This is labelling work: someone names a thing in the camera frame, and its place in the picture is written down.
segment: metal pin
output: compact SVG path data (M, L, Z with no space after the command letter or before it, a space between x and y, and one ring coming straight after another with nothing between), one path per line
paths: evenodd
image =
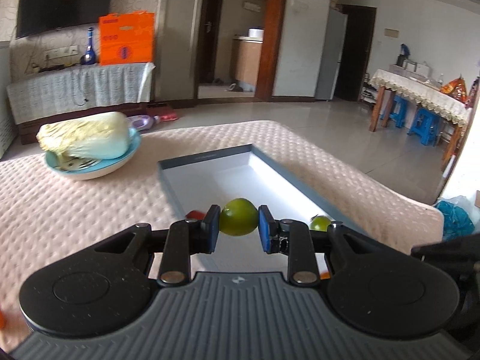
M185 275L180 271L167 271L162 273L160 280L167 284L178 284L185 280Z
M311 284L318 280L317 275L310 271L300 271L293 274L293 280L299 284Z

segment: wall-mounted tv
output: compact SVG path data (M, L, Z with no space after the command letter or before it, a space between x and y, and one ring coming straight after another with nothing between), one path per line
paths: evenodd
M98 23L109 13L110 0L20 0L17 38L59 28Z

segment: blue bowl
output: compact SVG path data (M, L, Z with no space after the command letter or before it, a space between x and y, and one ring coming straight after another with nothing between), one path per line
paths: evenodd
M131 127L129 133L130 145L127 151L120 157L110 160L72 160L73 167L77 169L64 170L60 167L57 155L51 151L47 151L45 152L45 163L51 171L73 180L90 180L102 177L126 164L140 147L142 137L139 132Z

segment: green citrus fruit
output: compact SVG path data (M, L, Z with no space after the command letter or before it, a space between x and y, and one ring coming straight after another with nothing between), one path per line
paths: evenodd
M314 216L310 222L310 230L327 231L327 227L331 222L332 221L324 215Z
M244 236L257 226L258 210L249 200L234 199L220 212L220 231L229 236Z

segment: black circular pad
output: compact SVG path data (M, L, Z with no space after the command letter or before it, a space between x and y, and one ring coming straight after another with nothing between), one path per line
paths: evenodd
M414 303L425 293L421 280L397 272L375 276L368 287L374 298L391 305Z
M31 275L20 289L30 327L48 335L87 338L118 330L138 318L152 289L122 254L88 250Z
M443 271L399 252L352 257L330 280L328 299L349 324L386 338L414 338L442 328L459 293Z
M78 272L59 279L53 285L53 293L68 304L87 304L99 300L109 287L109 281L100 274Z

